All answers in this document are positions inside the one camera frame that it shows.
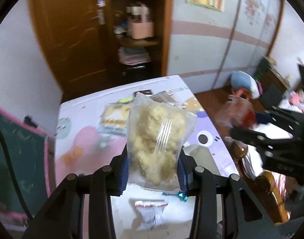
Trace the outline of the blue white plush toy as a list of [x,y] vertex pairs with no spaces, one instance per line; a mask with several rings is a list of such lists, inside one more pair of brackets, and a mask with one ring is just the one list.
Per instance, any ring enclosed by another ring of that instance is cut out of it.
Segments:
[[243,71],[234,71],[230,76],[230,83],[234,89],[244,87],[250,90],[252,99],[258,99],[260,96],[259,88],[254,78]]

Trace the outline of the beige wafer packet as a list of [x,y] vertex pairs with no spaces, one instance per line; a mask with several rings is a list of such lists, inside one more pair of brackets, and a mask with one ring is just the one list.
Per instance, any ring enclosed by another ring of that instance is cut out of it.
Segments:
[[175,94],[172,91],[161,91],[150,96],[150,99],[158,103],[166,103],[170,106],[183,109],[182,103],[176,100]]

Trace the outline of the clear bag of yellow snacks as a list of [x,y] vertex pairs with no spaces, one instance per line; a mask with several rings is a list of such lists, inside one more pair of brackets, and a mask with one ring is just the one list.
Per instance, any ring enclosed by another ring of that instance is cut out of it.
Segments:
[[149,190],[178,190],[179,154],[196,123],[191,111],[136,94],[127,123],[128,183]]

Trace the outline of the green snack packet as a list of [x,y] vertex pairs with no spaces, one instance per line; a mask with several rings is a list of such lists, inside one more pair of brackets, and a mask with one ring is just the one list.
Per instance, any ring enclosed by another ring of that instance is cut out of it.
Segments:
[[128,104],[128,103],[131,103],[133,102],[134,99],[133,98],[123,98],[123,99],[119,99],[117,101],[117,103],[120,103],[120,104]]

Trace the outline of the folded towels stack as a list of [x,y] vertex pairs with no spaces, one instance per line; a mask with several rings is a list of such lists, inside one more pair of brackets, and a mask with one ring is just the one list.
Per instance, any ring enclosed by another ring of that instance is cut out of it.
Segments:
[[125,65],[138,65],[151,62],[151,57],[145,48],[125,48],[118,50],[119,62]]

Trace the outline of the red white snack packet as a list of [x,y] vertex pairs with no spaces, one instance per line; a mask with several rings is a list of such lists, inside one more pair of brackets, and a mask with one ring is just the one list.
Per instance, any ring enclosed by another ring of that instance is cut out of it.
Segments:
[[135,210],[140,214],[140,225],[137,231],[153,230],[164,226],[163,212],[168,206],[167,201],[138,200],[135,202]]

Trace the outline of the pink small stool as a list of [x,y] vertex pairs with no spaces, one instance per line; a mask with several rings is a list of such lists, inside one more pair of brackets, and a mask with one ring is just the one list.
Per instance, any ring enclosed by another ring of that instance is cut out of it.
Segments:
[[249,101],[252,96],[250,90],[248,90],[244,87],[237,88],[237,89],[232,88],[231,92],[232,92],[232,95],[243,98],[247,101]]

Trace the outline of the dark brown snack packet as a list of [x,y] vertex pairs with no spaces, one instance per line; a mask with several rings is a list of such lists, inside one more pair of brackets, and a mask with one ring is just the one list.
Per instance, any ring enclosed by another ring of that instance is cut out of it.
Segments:
[[141,93],[145,96],[152,96],[153,95],[152,90],[139,90],[139,91],[134,92],[134,97],[136,97],[138,93]]

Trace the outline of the red snack bag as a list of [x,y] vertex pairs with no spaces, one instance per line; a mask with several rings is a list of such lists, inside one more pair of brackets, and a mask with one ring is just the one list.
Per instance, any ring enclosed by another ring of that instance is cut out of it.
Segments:
[[221,107],[215,120],[220,126],[252,129],[256,116],[252,103],[238,96],[229,95],[228,101]]

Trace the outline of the wooden bed post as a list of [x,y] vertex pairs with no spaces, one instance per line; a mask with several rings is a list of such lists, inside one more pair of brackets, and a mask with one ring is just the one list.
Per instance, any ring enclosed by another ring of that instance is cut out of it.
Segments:
[[258,164],[260,157],[254,156],[258,156],[259,154],[254,147],[246,145],[243,142],[233,140],[229,146],[229,152],[241,178],[245,180],[248,187],[263,205],[273,223],[288,222],[290,213],[285,210],[283,202],[286,194],[284,188],[286,177],[262,170],[262,168],[259,168],[258,173],[255,174],[253,164]]

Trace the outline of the green chalkboard pink frame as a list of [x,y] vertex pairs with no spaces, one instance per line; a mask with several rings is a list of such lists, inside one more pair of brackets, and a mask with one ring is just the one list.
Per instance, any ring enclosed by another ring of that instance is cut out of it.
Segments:
[[[24,124],[0,108],[0,131],[5,138],[10,162],[21,195],[29,213],[34,216],[48,199],[50,182],[47,149],[48,137],[45,133]],[[0,209],[26,217],[18,199],[8,170],[4,151],[0,143]]]

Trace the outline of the cartoon print tablecloth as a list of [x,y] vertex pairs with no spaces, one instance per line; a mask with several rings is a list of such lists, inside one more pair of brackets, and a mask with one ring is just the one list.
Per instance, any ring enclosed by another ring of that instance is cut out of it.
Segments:
[[[105,107],[138,91],[173,92],[176,101],[198,115],[195,132],[185,144],[185,152],[214,174],[225,177],[237,173],[230,153],[218,131],[186,83],[177,75],[139,81],[89,94],[63,103],[59,109],[55,149],[56,182],[68,174],[92,174],[108,165],[122,153],[126,138],[99,131]],[[115,231],[118,238],[186,238],[189,236],[195,199],[182,202],[167,196],[163,218],[165,225],[152,230],[138,231],[141,217],[134,204],[137,200],[162,200],[161,192],[127,185],[120,197],[112,198]]]

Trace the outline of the wooden shelf unit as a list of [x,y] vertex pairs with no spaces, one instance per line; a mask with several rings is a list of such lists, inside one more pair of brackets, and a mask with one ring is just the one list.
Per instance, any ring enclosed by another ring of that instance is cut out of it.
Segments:
[[172,0],[104,0],[117,79],[164,77],[168,70]]

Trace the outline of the pink storage basket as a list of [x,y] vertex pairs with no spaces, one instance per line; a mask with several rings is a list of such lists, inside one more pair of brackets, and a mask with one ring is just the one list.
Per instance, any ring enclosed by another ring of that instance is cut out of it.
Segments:
[[127,7],[127,28],[132,39],[140,40],[154,36],[154,23],[150,8],[141,2]]

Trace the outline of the yellow white snack packet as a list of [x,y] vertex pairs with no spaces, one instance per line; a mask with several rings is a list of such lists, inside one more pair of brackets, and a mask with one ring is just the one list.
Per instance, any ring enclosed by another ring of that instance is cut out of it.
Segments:
[[131,106],[128,104],[111,103],[106,105],[101,115],[98,132],[126,135],[130,109]]

